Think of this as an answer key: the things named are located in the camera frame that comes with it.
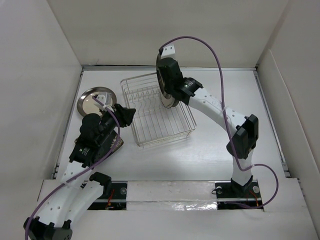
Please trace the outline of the black square floral plate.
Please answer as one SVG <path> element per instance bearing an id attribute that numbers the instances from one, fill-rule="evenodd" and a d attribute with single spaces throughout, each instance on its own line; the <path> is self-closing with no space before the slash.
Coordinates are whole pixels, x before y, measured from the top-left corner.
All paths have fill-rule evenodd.
<path id="1" fill-rule="evenodd" d="M 104 142 L 99 145 L 98 143 L 89 141 L 79 136 L 75 140 L 75 146 L 73 150 L 82 154 L 93 154 L 93 153 L 99 154 L 100 157 L 102 158 L 113 147 L 113 150 L 109 154 L 111 156 L 116 151 L 118 151 L 124 144 L 124 141 L 122 140 L 122 138 L 120 137 L 119 139 L 117 139 L 117 137 L 118 137 L 118 133 L 115 130 L 113 130 L 108 137 L 104 138 Z"/>

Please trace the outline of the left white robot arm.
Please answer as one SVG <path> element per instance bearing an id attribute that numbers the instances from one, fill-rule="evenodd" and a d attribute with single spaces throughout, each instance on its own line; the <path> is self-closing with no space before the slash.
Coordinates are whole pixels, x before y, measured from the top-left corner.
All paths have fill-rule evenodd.
<path id="1" fill-rule="evenodd" d="M 121 128 L 131 125 L 136 109 L 116 103 L 99 116 L 83 117 L 61 183 L 37 205 L 24 222 L 26 240 L 69 240 L 72 226 L 98 198 L 113 195 L 112 178 L 94 171 L 123 145 Z"/>

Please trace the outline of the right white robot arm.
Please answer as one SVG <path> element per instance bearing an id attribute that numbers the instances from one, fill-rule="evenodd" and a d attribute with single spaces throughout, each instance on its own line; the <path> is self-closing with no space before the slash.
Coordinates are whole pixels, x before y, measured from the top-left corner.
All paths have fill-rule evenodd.
<path id="1" fill-rule="evenodd" d="M 165 108 L 182 102 L 196 109 L 222 127 L 229 137 L 227 151 L 233 158 L 231 191 L 242 197 L 253 181 L 251 172 L 253 150 L 259 138 L 259 120 L 223 106 L 203 85 L 192 77 L 184 77 L 178 62 L 172 57 L 157 56 L 156 74 Z"/>

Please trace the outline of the black striped rim plate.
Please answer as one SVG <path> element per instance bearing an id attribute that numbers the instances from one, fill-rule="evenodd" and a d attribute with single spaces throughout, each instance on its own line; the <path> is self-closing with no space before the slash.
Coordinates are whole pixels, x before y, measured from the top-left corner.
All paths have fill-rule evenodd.
<path id="1" fill-rule="evenodd" d="M 157 80 L 159 84 L 159 89 L 160 89 L 160 99 L 163 104 L 163 106 L 167 109 L 169 108 L 174 108 L 179 104 L 178 100 L 175 100 L 172 95 L 168 94 L 165 92 L 165 83 L 162 79 L 162 76 L 160 74 L 160 71 L 158 69 L 158 62 L 161 60 L 161 55 L 158 54 L 156 57 L 156 75 L 157 75 Z"/>

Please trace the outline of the brown rim cream plate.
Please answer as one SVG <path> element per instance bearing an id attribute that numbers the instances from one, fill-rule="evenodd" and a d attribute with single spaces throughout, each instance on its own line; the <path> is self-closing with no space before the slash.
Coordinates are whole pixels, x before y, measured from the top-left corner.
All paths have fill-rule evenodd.
<path id="1" fill-rule="evenodd" d="M 104 105 L 104 106 L 96 106 L 94 104 L 93 97 L 97 94 L 101 94 L 104 92 L 108 92 L 112 94 L 113 104 L 110 105 Z M 114 105 L 117 103 L 117 97 L 116 94 L 107 87 L 97 86 L 88 89 L 85 91 L 77 100 L 77 110 L 79 114 L 83 117 L 85 117 L 88 114 L 98 114 L 100 117 L 103 116 L 105 109 L 104 107 L 108 107 L 111 109 L 111 107 L 114 107 Z"/>

